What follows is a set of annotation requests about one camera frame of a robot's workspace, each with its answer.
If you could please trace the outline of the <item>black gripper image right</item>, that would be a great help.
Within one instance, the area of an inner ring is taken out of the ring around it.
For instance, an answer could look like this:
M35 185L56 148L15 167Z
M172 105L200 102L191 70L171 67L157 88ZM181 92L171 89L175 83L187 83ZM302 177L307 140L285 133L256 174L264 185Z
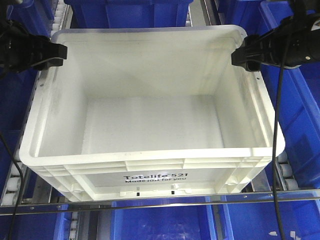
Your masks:
M257 61L246 50L259 50ZM244 38L240 48L231 54L231 64L247 72L258 72L261 64L298 67L320 61L320 16L309 14L304 19L286 17L280 25L261 37Z

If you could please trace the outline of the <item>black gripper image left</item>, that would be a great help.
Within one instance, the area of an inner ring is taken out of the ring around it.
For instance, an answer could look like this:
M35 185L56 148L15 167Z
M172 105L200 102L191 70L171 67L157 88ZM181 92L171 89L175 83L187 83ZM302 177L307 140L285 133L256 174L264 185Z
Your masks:
M16 20L0 21L0 69L4 73L20 73L30 68L37 71L60 67L68 56L68 47L59 43L48 44L49 59L35 64L42 55L37 52L50 39L43 35L30 34Z

